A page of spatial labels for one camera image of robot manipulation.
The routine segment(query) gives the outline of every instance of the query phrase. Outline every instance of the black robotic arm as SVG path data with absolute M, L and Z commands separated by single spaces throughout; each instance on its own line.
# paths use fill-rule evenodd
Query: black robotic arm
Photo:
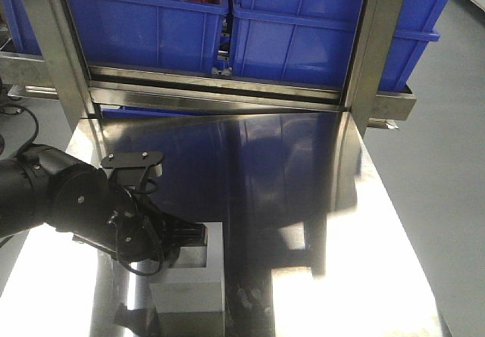
M 148 196 L 150 171 L 159 152 L 110 154 L 110 179 L 63 151 L 31 144 L 0 161 L 0 238 L 47 223 L 74 240 L 109 253 L 130 271 L 130 263 L 178 255 L 181 246 L 204 245 L 205 226 L 160 211 Z

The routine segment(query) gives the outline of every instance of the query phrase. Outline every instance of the metal rail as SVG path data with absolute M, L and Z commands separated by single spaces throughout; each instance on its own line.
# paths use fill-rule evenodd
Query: metal rail
M 22 0 L 52 82 L 74 131 L 81 117 L 95 114 L 89 71 L 67 0 Z

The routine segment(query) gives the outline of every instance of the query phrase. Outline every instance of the metal post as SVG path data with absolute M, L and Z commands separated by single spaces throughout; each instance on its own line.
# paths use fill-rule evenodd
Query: metal post
M 363 136 L 404 0 L 364 0 L 341 104 Z
M 22 0 L 70 128 L 95 114 L 89 71 L 67 0 Z

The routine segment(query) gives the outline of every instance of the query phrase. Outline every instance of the stainless steel frame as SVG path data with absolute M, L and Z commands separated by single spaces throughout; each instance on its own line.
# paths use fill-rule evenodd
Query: stainless steel frame
M 211 114 L 350 111 L 364 134 L 370 117 L 405 120 L 415 103 L 412 93 L 377 94 L 403 0 L 365 0 L 343 91 L 152 68 L 88 67 L 67 0 L 22 1 L 43 59 L 2 52 L 2 77 L 28 86 L 28 95 L 58 98 L 71 128 L 80 118 L 99 117 L 97 104 L 109 104 Z
M 341 104 L 365 134 L 404 0 L 365 0 Z
M 22 0 L 70 128 L 95 114 L 89 71 L 67 0 Z

